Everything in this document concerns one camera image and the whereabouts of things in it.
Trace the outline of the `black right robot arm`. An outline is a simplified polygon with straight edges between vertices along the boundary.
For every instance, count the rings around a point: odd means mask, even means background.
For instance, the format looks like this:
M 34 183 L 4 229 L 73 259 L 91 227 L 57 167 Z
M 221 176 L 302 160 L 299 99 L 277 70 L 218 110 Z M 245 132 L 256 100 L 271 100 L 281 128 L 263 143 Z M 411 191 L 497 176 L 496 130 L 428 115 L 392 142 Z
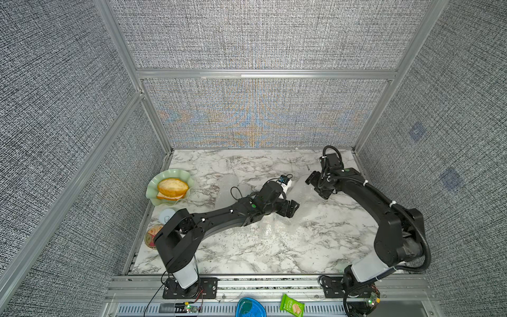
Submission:
M 373 251 L 344 270 L 340 282 L 343 300 L 376 293 L 374 284 L 398 271 L 421 273 L 429 268 L 431 251 L 418 209 L 405 208 L 359 171 L 345 168 L 341 153 L 332 145 L 323 148 L 320 164 L 321 171 L 314 171 L 306 184 L 323 199 L 339 193 L 350 196 L 378 226 Z

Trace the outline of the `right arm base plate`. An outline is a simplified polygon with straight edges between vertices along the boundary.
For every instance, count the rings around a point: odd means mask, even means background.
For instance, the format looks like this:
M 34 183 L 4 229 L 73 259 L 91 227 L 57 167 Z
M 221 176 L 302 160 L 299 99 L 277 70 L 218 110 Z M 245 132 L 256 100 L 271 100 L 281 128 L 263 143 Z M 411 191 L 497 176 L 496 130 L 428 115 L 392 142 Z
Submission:
M 322 287 L 325 298 L 327 299 L 342 299 L 345 296 L 346 289 L 343 285 L 342 276 L 322 275 L 318 277 L 318 283 Z M 380 291 L 375 284 L 362 286 L 352 290 L 349 293 L 349 298 L 368 299 L 372 294 L 376 294 L 378 297 L 380 296 Z

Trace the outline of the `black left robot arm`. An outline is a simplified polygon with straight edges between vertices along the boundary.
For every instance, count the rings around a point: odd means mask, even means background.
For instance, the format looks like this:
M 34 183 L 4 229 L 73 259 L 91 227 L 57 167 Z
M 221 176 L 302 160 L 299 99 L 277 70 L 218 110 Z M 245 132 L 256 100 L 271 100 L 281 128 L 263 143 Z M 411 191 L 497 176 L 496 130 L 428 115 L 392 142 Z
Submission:
M 225 230 L 252 225 L 272 213 L 292 218 L 299 207 L 299 203 L 287 199 L 280 183 L 269 180 L 260 191 L 237 199 L 231 206 L 207 213 L 178 210 L 154 237 L 169 275 L 163 286 L 183 298 L 197 296 L 200 277 L 195 253 L 203 240 Z

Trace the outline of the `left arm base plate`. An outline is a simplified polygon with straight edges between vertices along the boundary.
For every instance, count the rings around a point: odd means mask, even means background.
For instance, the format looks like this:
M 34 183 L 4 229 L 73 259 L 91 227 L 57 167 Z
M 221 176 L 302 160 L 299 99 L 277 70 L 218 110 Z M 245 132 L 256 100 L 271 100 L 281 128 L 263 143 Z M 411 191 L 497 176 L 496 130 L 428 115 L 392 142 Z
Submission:
M 184 289 L 175 278 L 169 277 L 165 282 L 163 299 L 216 299 L 218 279 L 216 277 L 200 277 L 195 283 Z

